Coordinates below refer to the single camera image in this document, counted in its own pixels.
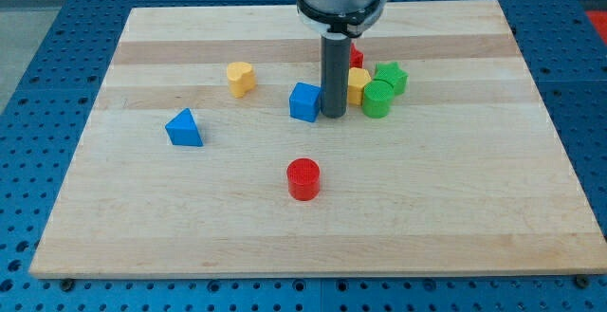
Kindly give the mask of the black clamp ring mount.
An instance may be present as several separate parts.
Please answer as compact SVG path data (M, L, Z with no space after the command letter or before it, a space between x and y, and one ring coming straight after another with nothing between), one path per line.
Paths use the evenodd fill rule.
M389 1L373 0L366 8L348 13L326 13L297 0L297 11L301 21L323 37L358 38L378 21Z

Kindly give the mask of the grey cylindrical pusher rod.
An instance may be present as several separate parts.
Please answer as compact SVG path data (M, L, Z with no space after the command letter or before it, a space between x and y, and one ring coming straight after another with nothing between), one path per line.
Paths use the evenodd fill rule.
M351 39L322 37L321 111L328 118L346 112Z

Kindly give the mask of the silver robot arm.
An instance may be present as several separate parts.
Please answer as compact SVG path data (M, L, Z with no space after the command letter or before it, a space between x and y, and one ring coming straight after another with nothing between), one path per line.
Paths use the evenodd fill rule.
M350 50L390 0L297 0L301 21L321 35L321 112L342 117L347 107Z

